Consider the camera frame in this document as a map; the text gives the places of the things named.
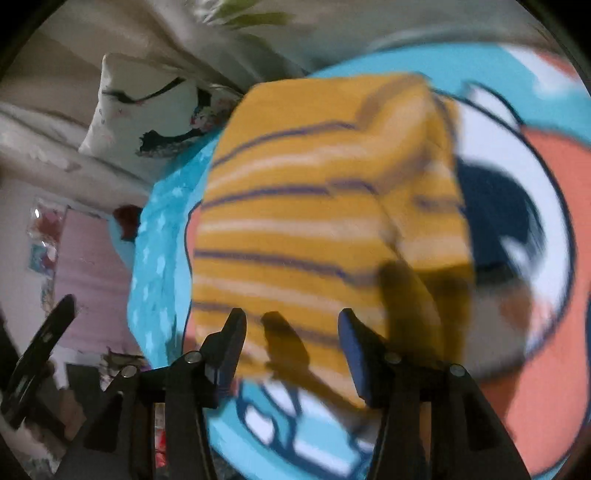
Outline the pink curtain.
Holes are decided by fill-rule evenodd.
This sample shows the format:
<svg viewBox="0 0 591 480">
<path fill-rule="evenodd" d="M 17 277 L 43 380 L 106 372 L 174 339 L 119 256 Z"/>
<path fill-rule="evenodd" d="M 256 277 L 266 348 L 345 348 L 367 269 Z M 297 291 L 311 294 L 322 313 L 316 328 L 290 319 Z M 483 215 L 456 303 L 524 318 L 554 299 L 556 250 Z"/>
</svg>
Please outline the pink curtain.
<svg viewBox="0 0 591 480">
<path fill-rule="evenodd" d="M 138 355 L 127 325 L 131 274 L 111 245 L 105 219 L 68 210 L 54 277 L 57 300 L 71 294 L 77 316 L 61 337 L 65 348 Z"/>
</svg>

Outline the white bird print pillow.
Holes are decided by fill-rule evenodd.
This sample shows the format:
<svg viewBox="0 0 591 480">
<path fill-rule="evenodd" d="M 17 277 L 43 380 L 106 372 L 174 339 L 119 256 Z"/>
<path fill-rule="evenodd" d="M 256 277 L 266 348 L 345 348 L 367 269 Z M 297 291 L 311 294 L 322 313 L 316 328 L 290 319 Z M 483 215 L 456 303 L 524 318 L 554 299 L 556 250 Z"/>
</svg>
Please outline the white bird print pillow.
<svg viewBox="0 0 591 480">
<path fill-rule="evenodd" d="M 241 97 L 190 72 L 108 53 L 79 152 L 153 184 L 178 154 L 228 121 Z"/>
</svg>

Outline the mustard striped knit garment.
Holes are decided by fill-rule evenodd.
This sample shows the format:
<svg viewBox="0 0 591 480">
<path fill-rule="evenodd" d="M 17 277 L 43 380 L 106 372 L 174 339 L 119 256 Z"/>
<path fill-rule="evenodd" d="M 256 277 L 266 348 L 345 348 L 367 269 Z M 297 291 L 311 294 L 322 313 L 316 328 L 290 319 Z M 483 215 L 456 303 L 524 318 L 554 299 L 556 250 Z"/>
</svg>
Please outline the mustard striped knit garment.
<svg viewBox="0 0 591 480">
<path fill-rule="evenodd" d="M 358 407 L 349 308 L 404 352 L 462 359 L 474 284 L 460 104 L 418 74 L 253 87 L 214 149 L 189 246 L 189 334 L 245 311 L 238 378 Z"/>
</svg>

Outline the leaf print satin pillow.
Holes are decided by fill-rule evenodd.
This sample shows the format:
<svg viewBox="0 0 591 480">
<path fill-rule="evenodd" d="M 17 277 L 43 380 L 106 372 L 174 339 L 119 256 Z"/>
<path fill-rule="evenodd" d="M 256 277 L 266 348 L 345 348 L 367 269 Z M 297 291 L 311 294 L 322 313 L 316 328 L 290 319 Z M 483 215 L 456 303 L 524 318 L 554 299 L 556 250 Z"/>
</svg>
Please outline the leaf print satin pillow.
<svg viewBox="0 0 591 480">
<path fill-rule="evenodd" d="M 367 53 L 436 42 L 549 45 L 517 1 L 188 1 L 198 26 L 314 72 Z"/>
</svg>

